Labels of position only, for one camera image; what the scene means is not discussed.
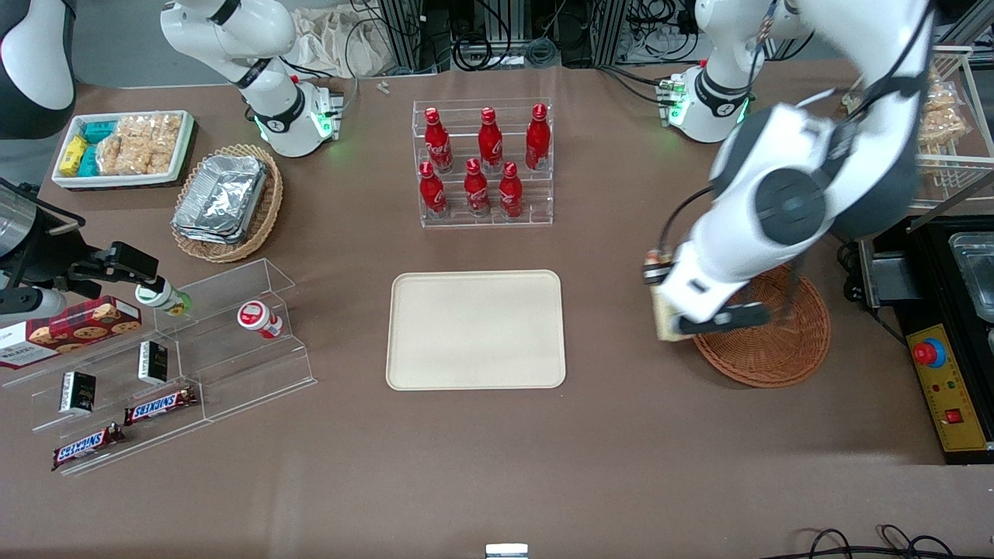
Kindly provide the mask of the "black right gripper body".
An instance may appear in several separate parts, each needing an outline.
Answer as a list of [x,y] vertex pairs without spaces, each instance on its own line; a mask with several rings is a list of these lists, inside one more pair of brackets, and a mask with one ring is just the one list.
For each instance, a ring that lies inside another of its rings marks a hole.
[[84,220],[63,220],[36,207],[27,236],[16,245],[16,284],[50,289],[74,264],[88,259],[93,250],[82,237],[84,225]]

